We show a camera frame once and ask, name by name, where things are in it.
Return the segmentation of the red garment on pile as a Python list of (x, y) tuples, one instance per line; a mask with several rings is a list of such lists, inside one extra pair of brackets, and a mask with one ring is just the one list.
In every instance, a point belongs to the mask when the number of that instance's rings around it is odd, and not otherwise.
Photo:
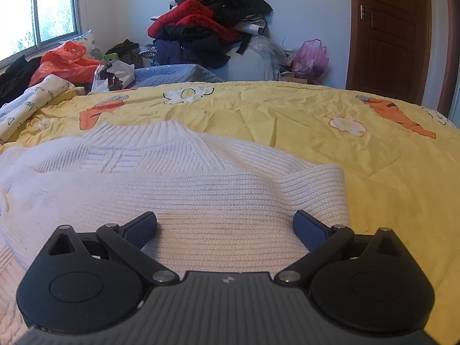
[(215, 32), (220, 39), (227, 42), (240, 40), (238, 31), (225, 27), (213, 19), (214, 13), (196, 0), (186, 0), (171, 9), (168, 13), (159, 16), (147, 29), (147, 35), (157, 38), (167, 26), (202, 27)]

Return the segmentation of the white printed quilt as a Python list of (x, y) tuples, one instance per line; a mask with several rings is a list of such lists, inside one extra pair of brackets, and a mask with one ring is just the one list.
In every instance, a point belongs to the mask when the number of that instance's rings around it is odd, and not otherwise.
[(31, 86), (11, 103), (1, 108), (1, 145), (4, 145), (15, 132), (40, 108), (53, 101), (57, 96), (76, 87), (69, 81), (56, 75)]

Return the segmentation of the pile of dark clothes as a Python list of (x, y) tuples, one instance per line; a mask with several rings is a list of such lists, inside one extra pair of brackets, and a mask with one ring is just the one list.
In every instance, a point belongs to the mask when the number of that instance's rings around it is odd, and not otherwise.
[(243, 55), (253, 36), (264, 33), (273, 9), (265, 0), (171, 0), (170, 9), (147, 29), (161, 66), (195, 64), (220, 69), (227, 47)]

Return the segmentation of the crumpled white black bag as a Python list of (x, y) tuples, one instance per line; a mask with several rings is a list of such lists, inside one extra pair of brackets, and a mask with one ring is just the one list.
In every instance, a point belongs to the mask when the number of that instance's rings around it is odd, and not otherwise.
[(135, 83), (134, 65), (120, 60), (102, 62), (93, 77), (91, 93), (125, 90)]

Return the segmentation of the black clothes near window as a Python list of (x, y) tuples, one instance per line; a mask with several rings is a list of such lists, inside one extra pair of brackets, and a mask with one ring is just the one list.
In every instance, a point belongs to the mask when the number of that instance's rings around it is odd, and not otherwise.
[(41, 57), (26, 60), (21, 56), (0, 76), (0, 106), (14, 101), (29, 87), (33, 74), (41, 64)]

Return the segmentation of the brown wooden door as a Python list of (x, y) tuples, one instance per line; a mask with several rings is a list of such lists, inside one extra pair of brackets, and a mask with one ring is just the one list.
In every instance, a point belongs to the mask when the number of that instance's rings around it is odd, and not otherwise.
[(351, 0), (346, 87), (448, 116), (459, 82), (459, 0)]

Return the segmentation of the white knitted sweater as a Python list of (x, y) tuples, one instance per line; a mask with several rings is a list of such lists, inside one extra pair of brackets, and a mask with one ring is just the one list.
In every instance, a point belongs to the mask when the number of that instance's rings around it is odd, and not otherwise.
[(1, 152), (1, 342), (25, 333), (16, 289), (59, 225), (92, 232), (150, 211), (145, 253), (179, 274), (276, 273), (306, 253), (298, 210), (348, 224), (343, 170), (176, 121), (13, 144)]

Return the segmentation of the orange plastic bag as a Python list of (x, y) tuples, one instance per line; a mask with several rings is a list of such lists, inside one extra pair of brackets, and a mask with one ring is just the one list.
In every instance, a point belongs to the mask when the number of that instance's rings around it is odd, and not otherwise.
[(86, 52), (84, 45), (74, 41), (66, 41), (46, 52), (29, 86), (41, 83), (49, 75), (56, 75), (73, 84), (91, 83), (101, 61), (87, 57)]

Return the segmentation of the window with frame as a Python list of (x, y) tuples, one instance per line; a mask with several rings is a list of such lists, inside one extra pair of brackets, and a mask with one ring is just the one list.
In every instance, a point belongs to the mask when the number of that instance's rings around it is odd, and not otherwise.
[(79, 32), (78, 0), (1, 0), (1, 67)]

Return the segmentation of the pink plastic bag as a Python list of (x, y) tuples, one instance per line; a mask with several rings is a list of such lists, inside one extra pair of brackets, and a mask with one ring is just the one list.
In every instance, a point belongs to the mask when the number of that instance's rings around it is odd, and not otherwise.
[(327, 70), (329, 58), (327, 47), (319, 39), (305, 41), (292, 60), (291, 70), (295, 77), (315, 80)]

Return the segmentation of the yellow carrot print bedsheet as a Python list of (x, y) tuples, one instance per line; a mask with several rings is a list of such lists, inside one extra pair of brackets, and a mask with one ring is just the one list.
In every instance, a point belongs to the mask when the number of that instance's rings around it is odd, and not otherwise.
[(63, 92), (4, 145), (33, 147), (104, 124), (176, 121), (343, 170), (348, 226), (393, 229), (434, 287), (427, 332), (459, 340), (459, 129), (427, 108), (283, 82), (183, 83), (79, 96)]

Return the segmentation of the light blue knitted blanket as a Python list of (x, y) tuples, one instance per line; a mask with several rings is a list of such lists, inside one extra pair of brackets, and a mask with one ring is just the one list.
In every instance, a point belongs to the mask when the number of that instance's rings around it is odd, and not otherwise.
[(150, 66), (134, 70), (134, 87), (156, 87), (175, 83), (223, 83), (224, 80), (196, 64)]

